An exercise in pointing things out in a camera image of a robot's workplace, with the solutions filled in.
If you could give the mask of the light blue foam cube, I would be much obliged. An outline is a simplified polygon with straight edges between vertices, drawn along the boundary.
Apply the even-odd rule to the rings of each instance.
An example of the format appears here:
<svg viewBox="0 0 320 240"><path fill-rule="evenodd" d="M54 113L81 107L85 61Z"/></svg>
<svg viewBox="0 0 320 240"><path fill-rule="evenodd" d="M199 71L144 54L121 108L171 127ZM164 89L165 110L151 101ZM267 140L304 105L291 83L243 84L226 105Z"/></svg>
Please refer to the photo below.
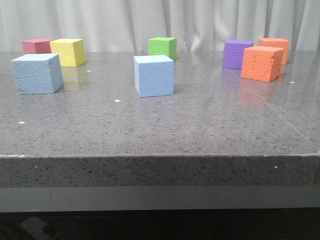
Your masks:
<svg viewBox="0 0 320 240"><path fill-rule="evenodd" d="M57 53L25 54L11 63L20 95L53 94L64 84Z"/></svg>
<svg viewBox="0 0 320 240"><path fill-rule="evenodd" d="M166 55L134 56L135 89L138 96L174 94L175 62Z"/></svg>

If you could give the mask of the green foam cube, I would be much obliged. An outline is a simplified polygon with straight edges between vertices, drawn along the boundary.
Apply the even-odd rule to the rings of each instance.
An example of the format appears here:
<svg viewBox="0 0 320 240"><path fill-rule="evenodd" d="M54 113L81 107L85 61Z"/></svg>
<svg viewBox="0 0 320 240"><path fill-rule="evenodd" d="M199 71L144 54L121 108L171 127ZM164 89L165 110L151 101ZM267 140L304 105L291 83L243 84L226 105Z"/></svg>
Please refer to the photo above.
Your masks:
<svg viewBox="0 0 320 240"><path fill-rule="evenodd" d="M148 40L149 55L165 55L172 60L177 59L176 37L154 37Z"/></svg>

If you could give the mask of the purple foam cube right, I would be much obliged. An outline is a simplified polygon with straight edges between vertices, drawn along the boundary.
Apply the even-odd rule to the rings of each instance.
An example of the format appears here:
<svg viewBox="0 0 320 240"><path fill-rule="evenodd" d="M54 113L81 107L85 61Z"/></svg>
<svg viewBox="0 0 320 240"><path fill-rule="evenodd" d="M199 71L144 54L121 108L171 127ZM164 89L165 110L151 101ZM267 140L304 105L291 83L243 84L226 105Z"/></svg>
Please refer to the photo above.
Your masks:
<svg viewBox="0 0 320 240"><path fill-rule="evenodd" d="M241 70L243 66L244 50L253 47L254 42L249 40L228 40L224 43L222 67Z"/></svg>

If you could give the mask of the grey curtain backdrop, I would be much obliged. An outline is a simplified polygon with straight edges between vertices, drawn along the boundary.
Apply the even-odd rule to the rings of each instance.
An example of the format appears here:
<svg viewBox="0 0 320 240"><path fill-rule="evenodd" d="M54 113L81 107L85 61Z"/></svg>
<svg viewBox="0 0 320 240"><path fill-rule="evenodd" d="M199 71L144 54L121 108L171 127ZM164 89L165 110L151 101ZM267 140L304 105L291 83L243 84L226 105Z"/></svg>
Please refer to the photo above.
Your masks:
<svg viewBox="0 0 320 240"><path fill-rule="evenodd" d="M228 40L284 38L297 51L320 48L317 0L3 0L0 49L29 39L83 39L90 52L146 52L175 37L181 52L221 51Z"/></svg>

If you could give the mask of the yellow foam cube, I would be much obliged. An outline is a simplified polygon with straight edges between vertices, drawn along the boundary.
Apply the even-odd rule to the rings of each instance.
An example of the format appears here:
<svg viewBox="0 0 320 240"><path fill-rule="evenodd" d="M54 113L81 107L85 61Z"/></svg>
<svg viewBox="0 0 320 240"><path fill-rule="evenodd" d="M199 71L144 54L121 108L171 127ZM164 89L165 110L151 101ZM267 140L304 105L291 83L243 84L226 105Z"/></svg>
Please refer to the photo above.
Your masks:
<svg viewBox="0 0 320 240"><path fill-rule="evenodd" d="M50 42L52 53L59 55L62 67L78 67L86 62L83 39L61 38Z"/></svg>

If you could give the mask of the orange foam cube front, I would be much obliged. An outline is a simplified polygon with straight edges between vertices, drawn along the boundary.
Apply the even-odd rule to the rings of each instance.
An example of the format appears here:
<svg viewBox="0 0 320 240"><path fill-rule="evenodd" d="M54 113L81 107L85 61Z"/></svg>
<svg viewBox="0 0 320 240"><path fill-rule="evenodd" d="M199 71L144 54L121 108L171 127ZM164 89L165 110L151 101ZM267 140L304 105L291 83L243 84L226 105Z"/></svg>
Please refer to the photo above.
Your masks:
<svg viewBox="0 0 320 240"><path fill-rule="evenodd" d="M252 46L244 49L241 77L272 82L282 74L284 49L281 47Z"/></svg>

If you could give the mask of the orange foam cube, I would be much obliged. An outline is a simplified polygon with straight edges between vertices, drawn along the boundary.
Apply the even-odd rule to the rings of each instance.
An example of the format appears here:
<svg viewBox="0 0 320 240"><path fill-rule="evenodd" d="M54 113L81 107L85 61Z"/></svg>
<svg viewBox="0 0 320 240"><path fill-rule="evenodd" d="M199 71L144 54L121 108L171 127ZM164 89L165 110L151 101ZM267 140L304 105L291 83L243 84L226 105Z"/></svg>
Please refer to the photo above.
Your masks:
<svg viewBox="0 0 320 240"><path fill-rule="evenodd" d="M284 49L281 47L252 46L244 49L241 77L272 82L282 74Z"/></svg>
<svg viewBox="0 0 320 240"><path fill-rule="evenodd" d="M258 38L257 45L263 47L283 48L282 65L287 64L290 41L284 38Z"/></svg>

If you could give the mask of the orange foam cube rear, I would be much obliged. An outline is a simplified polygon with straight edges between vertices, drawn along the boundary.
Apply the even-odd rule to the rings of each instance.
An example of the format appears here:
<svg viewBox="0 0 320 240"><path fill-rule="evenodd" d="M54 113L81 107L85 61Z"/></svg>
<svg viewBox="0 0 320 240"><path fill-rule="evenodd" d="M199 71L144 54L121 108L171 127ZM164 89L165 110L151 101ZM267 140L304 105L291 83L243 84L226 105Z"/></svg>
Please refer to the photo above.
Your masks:
<svg viewBox="0 0 320 240"><path fill-rule="evenodd" d="M263 47L283 48L282 65L287 64L290 41L284 38L258 38L257 45Z"/></svg>

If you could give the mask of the red foam cube far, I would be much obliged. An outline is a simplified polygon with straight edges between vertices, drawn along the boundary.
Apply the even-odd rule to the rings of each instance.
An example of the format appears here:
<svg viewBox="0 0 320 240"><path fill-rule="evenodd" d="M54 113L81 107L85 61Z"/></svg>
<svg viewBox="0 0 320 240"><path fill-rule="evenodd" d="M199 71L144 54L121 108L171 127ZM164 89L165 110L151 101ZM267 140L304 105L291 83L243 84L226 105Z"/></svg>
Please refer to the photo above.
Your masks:
<svg viewBox="0 0 320 240"><path fill-rule="evenodd" d="M24 54L49 54L51 53L50 42L53 39L49 38L38 38L23 40L22 48Z"/></svg>

